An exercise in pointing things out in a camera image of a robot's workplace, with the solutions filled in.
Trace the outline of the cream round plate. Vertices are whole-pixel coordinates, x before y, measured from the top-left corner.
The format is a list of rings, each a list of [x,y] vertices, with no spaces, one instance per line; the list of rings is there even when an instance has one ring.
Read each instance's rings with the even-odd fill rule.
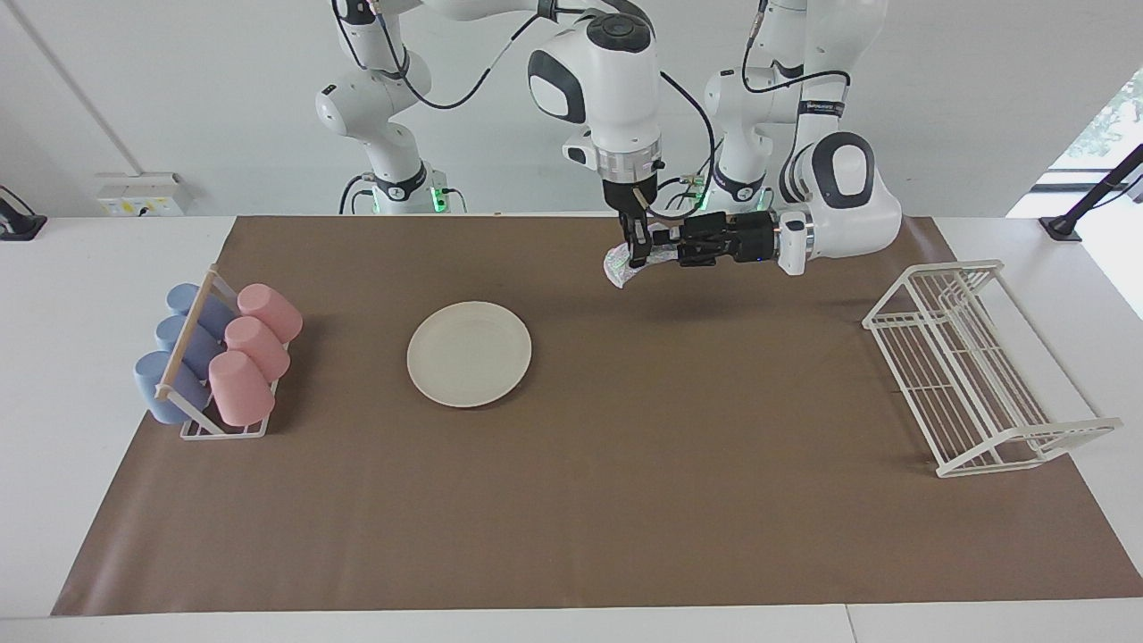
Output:
[[[405,367],[424,397],[477,408],[505,397],[531,364],[531,335],[522,318],[490,302],[437,310],[416,327]]]

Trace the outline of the brown paper table mat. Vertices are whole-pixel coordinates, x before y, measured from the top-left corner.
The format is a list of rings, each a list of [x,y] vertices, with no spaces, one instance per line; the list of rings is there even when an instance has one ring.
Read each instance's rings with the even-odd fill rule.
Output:
[[[262,439],[138,432],[54,614],[1062,601],[1143,596],[1074,463],[941,480],[861,319],[950,262],[889,249],[604,278],[617,225],[241,217],[218,264],[304,329]],[[525,379],[453,408],[405,349],[490,302]]]

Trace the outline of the black desk stand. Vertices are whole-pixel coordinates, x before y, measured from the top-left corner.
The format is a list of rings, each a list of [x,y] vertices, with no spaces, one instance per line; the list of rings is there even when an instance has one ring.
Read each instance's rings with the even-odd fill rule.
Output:
[[[1093,188],[1086,192],[1068,212],[1055,217],[1040,217],[1039,223],[1047,235],[1063,243],[1080,243],[1081,236],[1076,232],[1078,223],[1082,216],[1103,204],[1110,204],[1114,200],[1108,196],[1114,192],[1122,180],[1128,178],[1143,164],[1143,143],[1140,143],[1125,159],[1112,168],[1104,178]]]

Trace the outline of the pink plastic cup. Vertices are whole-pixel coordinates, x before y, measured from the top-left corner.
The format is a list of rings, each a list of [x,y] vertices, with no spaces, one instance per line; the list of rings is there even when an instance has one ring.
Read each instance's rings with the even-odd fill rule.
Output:
[[[219,417],[227,426],[254,426],[266,420],[275,405],[270,384],[241,351],[227,349],[213,357],[208,381]]]
[[[275,288],[264,282],[254,282],[242,288],[238,294],[237,304],[243,316],[258,319],[272,330],[282,345],[294,341],[304,327],[301,311]]]
[[[248,355],[267,383],[278,381],[291,363],[286,345],[257,318],[240,316],[230,321],[224,341],[227,349]]]

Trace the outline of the bright window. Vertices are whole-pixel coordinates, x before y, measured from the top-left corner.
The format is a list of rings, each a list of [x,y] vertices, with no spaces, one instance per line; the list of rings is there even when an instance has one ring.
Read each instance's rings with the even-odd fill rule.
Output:
[[[1088,186],[1143,144],[1143,66],[1049,164],[1036,186]]]

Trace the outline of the blue plastic cup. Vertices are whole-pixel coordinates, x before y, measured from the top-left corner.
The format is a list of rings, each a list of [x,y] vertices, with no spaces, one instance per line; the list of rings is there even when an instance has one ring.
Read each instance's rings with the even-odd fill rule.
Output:
[[[176,426],[176,424],[189,420],[187,413],[184,413],[179,410],[179,407],[171,403],[170,399],[155,399],[155,392],[158,392],[158,386],[163,379],[163,371],[166,371],[169,357],[171,357],[171,353],[162,349],[155,349],[152,353],[143,355],[134,365],[134,376],[139,392],[142,392],[143,397],[146,400],[147,410],[154,416],[155,420],[162,423],[163,426]],[[195,377],[195,373],[189,370],[189,367],[184,363],[179,363],[179,369],[175,376],[174,389],[187,399],[187,402],[195,407],[197,411],[203,411],[209,404],[209,400],[211,400],[211,394],[205,387],[203,381],[200,381]]]
[[[187,325],[185,314],[174,314],[174,316],[160,321],[160,324],[155,325],[155,345],[160,349],[174,353],[184,325]],[[223,353],[224,347],[203,325],[197,324],[197,322],[189,325],[187,349],[184,351],[182,362],[187,365],[192,373],[195,373],[198,380],[209,379],[209,365],[211,365],[213,357]]]
[[[175,286],[166,297],[168,310],[171,310],[171,313],[187,316],[189,310],[192,308],[192,304],[195,302],[197,294],[199,294],[199,286],[191,284],[191,282],[183,282],[183,284]],[[205,298],[203,310],[197,316],[197,325],[203,327],[208,333],[211,333],[215,340],[224,341],[226,327],[235,318],[237,315],[231,310],[231,306],[223,298],[211,292]]]

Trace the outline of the black desk clamp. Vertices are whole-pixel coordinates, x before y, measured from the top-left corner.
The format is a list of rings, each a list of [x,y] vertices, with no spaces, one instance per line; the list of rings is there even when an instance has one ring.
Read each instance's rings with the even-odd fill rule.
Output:
[[[32,240],[46,222],[48,217],[35,212],[16,192],[0,184],[0,240]]]

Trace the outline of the white wall outlet box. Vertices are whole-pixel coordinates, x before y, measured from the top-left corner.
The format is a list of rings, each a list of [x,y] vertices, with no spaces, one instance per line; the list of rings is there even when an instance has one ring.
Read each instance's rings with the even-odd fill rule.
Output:
[[[111,217],[184,216],[195,200],[175,172],[98,172],[96,179],[96,202]]]

